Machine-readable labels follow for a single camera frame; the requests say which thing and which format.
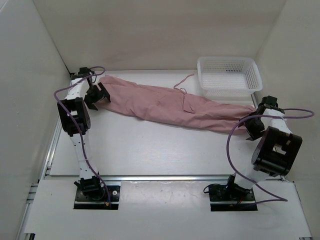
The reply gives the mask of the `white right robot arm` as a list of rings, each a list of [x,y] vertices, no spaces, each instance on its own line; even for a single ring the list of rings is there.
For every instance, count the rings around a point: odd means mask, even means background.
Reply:
[[[224,193],[230,200],[245,197],[253,185],[268,177],[286,176],[302,145],[302,137],[293,134],[285,120],[285,110],[277,98],[265,96],[258,108],[239,121],[249,134],[249,140],[259,139],[251,163],[244,173],[236,171],[228,179]]]

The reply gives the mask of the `pink trousers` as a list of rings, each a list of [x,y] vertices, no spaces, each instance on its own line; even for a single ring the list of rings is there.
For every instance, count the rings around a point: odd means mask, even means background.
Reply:
[[[137,84],[106,75],[99,80],[110,94],[97,106],[145,121],[229,133],[238,121],[255,111],[251,105],[224,104],[176,87]]]

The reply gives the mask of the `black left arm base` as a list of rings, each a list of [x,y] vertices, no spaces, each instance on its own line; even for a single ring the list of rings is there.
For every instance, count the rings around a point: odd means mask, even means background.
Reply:
[[[101,190],[95,190],[92,193],[83,192],[80,184],[77,183],[77,190],[74,198],[73,208],[75,210],[118,210],[120,202],[121,186],[108,185],[110,202],[108,194],[102,187]]]

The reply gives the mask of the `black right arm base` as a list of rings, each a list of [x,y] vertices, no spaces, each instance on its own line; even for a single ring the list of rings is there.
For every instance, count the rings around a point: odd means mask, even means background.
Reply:
[[[211,212],[254,212],[258,210],[253,190],[233,192],[226,185],[213,183],[203,189],[209,195]]]

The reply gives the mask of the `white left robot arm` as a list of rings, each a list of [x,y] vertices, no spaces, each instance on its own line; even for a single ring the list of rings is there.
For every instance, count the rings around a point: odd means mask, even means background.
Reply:
[[[53,96],[57,102],[60,122],[68,134],[77,157],[80,179],[74,184],[84,196],[94,201],[105,200],[111,203],[110,191],[99,174],[98,169],[90,163],[92,159],[89,129],[91,119],[88,110],[97,110],[95,103],[101,100],[110,101],[109,92],[102,83],[96,83],[99,76],[94,67],[81,67],[78,73],[71,76],[68,87],[57,89]]]

